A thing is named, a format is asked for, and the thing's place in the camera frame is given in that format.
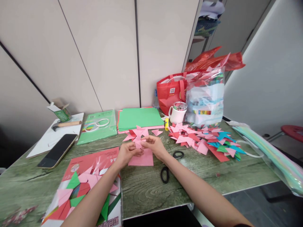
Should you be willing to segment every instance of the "white mug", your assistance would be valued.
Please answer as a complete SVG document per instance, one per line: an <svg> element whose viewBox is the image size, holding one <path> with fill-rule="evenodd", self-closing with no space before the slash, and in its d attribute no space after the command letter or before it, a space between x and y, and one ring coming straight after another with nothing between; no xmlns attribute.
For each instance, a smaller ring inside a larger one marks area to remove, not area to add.
<svg viewBox="0 0 303 227"><path fill-rule="evenodd" d="M171 123L182 123L185 112L187 110L187 104L184 102L175 102L174 106L171 106L168 111L169 120Z"/></svg>

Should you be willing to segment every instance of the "smartphone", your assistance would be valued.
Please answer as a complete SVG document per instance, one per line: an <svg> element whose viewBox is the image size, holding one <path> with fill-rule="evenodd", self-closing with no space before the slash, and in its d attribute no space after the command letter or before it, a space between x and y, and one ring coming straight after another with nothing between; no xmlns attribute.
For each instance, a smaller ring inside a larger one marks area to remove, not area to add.
<svg viewBox="0 0 303 227"><path fill-rule="evenodd" d="M77 134L65 134L38 164L39 168L53 169L77 139Z"/></svg>

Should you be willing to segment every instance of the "phone screen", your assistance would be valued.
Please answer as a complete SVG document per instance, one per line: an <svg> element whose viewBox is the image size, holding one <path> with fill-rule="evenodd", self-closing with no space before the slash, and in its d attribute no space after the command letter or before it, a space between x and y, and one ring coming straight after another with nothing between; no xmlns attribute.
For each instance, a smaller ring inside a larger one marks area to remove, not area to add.
<svg viewBox="0 0 303 227"><path fill-rule="evenodd" d="M44 159L42 159L42 161L38 164L38 167L54 167L76 137L77 134L65 134L49 151L49 153L44 157Z"/></svg>

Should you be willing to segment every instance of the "hammer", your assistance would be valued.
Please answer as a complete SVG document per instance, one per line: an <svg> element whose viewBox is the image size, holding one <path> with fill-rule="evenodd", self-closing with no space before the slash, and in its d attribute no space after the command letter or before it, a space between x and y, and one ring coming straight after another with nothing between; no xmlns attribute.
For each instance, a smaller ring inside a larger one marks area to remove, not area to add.
<svg viewBox="0 0 303 227"><path fill-rule="evenodd" d="M66 127L66 126L72 126L72 125L80 125L82 124L82 121L73 121L73 122L66 122L66 123L55 123L51 127L52 130L56 131L57 128L59 127Z"/></svg>

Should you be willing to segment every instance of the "red stool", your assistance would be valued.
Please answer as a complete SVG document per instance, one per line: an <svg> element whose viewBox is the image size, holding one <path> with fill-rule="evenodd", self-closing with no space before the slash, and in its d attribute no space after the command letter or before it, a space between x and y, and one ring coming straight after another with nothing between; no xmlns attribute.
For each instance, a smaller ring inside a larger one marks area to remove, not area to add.
<svg viewBox="0 0 303 227"><path fill-rule="evenodd" d="M303 143L303 127L296 126L296 125L283 125L281 127L281 132L270 137L267 141L272 142L275 139L277 139L283 135L287 135L287 136Z"/></svg>

